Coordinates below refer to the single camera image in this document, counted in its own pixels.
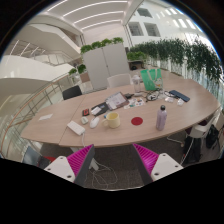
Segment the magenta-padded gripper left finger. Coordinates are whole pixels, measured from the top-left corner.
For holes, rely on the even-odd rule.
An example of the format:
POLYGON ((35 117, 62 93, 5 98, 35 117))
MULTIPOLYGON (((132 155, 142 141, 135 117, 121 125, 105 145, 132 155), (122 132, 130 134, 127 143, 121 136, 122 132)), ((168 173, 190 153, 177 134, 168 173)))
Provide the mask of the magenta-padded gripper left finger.
POLYGON ((95 155, 93 144, 86 146, 68 157, 59 156, 45 168, 54 175, 83 186, 91 161, 95 155))

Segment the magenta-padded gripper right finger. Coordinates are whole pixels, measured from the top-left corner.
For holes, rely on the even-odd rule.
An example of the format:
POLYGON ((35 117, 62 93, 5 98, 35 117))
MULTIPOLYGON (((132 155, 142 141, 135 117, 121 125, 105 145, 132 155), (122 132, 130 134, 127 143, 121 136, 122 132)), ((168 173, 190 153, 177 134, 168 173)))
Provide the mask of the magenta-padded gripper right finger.
POLYGON ((157 154, 135 143, 132 144, 132 153, 144 185, 182 169, 167 153, 157 154))

